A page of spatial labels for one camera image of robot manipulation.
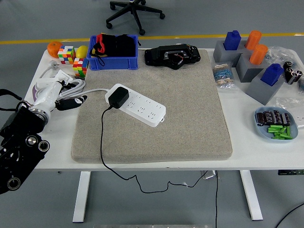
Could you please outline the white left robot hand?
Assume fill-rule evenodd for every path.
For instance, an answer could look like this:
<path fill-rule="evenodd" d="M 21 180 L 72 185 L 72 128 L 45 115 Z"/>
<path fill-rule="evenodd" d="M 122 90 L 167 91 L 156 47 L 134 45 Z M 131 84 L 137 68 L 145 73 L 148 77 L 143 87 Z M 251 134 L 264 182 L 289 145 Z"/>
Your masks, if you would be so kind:
<path fill-rule="evenodd" d="M 39 93 L 29 110 L 49 118 L 54 109 L 65 111 L 78 108 L 87 99 L 87 96 L 81 91 L 76 91 L 83 89 L 83 87 L 84 81 L 78 79 L 72 83 L 52 82 Z"/>

